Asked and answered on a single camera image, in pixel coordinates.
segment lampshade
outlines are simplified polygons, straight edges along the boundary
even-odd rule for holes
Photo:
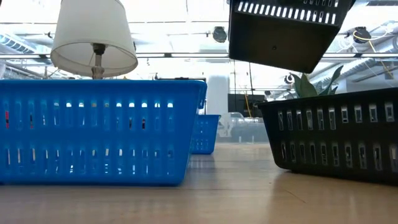
[[[54,37],[51,60],[59,69],[92,76],[93,44],[104,44],[104,77],[133,71],[136,52],[119,0],[63,0]]]

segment white cylinder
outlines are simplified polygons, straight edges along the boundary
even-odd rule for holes
[[[210,75],[207,80],[206,113],[228,113],[229,77]]]

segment table surface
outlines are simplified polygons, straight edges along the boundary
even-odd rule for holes
[[[292,174],[268,144],[217,144],[174,188],[0,186],[0,223],[396,223],[398,187]]]

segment black plastic basket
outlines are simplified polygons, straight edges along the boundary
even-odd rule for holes
[[[398,88],[258,107],[280,168],[398,184]]]
[[[231,0],[229,57],[311,73],[352,0]]]

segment ceiling fixture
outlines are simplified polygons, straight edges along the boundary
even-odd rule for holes
[[[286,75],[284,81],[286,84],[292,84],[294,81],[293,75],[292,74]]]
[[[372,35],[366,30],[366,27],[355,27],[354,41],[359,44],[365,44],[372,38]]]
[[[213,31],[213,39],[218,43],[225,43],[226,41],[226,32],[224,27],[215,27]]]

